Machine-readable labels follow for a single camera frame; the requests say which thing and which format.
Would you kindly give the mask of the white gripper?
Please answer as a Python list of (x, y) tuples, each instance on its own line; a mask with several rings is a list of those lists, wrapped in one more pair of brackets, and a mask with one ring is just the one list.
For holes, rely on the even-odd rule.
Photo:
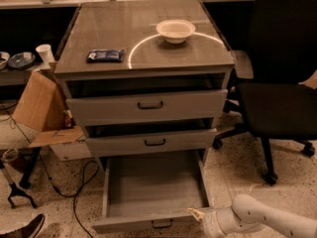
[(231, 207), (204, 213), (195, 208), (187, 211), (198, 221), (202, 222), (203, 231), (207, 238), (224, 238), (236, 231), (237, 221)]

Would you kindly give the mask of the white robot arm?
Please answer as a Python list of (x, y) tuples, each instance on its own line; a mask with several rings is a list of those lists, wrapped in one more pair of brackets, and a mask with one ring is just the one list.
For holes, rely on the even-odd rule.
[(234, 197), (229, 207), (211, 212), (187, 208), (208, 238), (231, 233), (254, 233), (266, 226), (286, 238), (317, 238), (317, 220), (270, 207), (247, 194)]

